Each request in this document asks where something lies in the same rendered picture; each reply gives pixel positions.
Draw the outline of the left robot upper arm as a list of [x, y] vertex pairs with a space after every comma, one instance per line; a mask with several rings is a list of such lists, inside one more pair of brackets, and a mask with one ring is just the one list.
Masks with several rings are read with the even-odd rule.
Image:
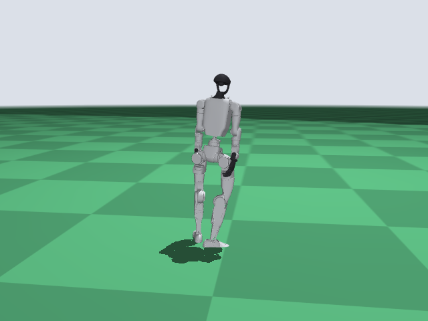
[[204, 104], [206, 99], [198, 100], [197, 101], [197, 125], [196, 125], [196, 131], [204, 132], [205, 129], [203, 128], [203, 114], [204, 114]]

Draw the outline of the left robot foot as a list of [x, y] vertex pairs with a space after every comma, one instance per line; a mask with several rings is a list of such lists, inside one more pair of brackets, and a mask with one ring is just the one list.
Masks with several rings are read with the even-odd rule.
[[196, 235], [196, 230], [193, 232], [193, 237], [195, 238], [196, 243], [201, 243], [203, 241], [202, 240], [202, 233], [199, 234], [199, 232], [197, 232], [197, 235]]

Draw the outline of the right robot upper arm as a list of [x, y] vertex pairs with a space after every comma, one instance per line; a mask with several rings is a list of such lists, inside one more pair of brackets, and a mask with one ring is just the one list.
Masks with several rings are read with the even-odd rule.
[[242, 107], [239, 103], [237, 102], [233, 102], [233, 101], [229, 101], [230, 102], [230, 109], [233, 111], [232, 113], [232, 129], [230, 130], [230, 133], [232, 136], [237, 136], [237, 130], [241, 121], [241, 111], [242, 111]]

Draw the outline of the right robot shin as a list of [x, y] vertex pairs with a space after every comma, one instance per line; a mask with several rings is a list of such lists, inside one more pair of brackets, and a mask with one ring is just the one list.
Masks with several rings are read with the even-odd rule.
[[213, 208], [213, 213], [211, 218], [211, 224], [212, 224], [211, 237], [210, 237], [210, 241], [212, 240], [211, 242], [216, 242], [216, 237], [218, 235], [219, 229], [221, 227], [221, 224], [225, 216], [227, 204], [225, 206], [225, 200], [222, 197], [218, 197], [215, 200], [215, 205]]

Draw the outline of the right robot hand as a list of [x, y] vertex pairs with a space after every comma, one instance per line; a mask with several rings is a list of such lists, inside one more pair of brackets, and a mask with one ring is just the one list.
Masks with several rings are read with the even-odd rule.
[[231, 163], [229, 165], [229, 168], [228, 168], [227, 172], [222, 173], [224, 177], [229, 177], [232, 174], [232, 172], [233, 172], [233, 170], [235, 168], [235, 162], [237, 162], [237, 159], [235, 159], [235, 157], [236, 157], [236, 153], [233, 152], [231, 154], [231, 158], [230, 158]]

